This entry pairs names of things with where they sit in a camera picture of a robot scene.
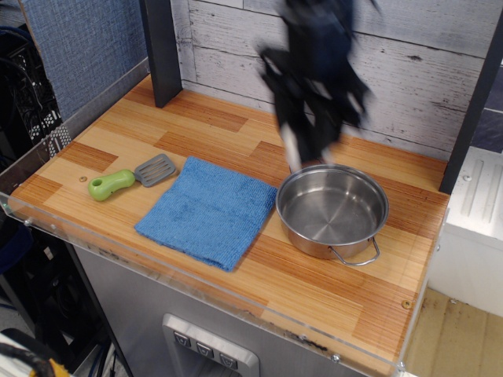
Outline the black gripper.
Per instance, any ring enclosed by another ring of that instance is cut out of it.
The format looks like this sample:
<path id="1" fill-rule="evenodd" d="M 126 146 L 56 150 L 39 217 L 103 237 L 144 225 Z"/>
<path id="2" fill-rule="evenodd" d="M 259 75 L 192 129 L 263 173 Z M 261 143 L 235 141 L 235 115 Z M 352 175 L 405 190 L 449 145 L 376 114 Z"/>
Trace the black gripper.
<path id="1" fill-rule="evenodd" d="M 365 97 L 371 94 L 348 58 L 354 2 L 286 1 L 279 14 L 287 28 L 288 50 L 259 52 L 279 134 L 282 123 L 295 133 L 302 167 L 313 161 L 332 163 L 330 145 L 339 140 L 343 121 L 359 128 Z M 308 80 L 324 83 L 332 99 L 316 93 Z"/>

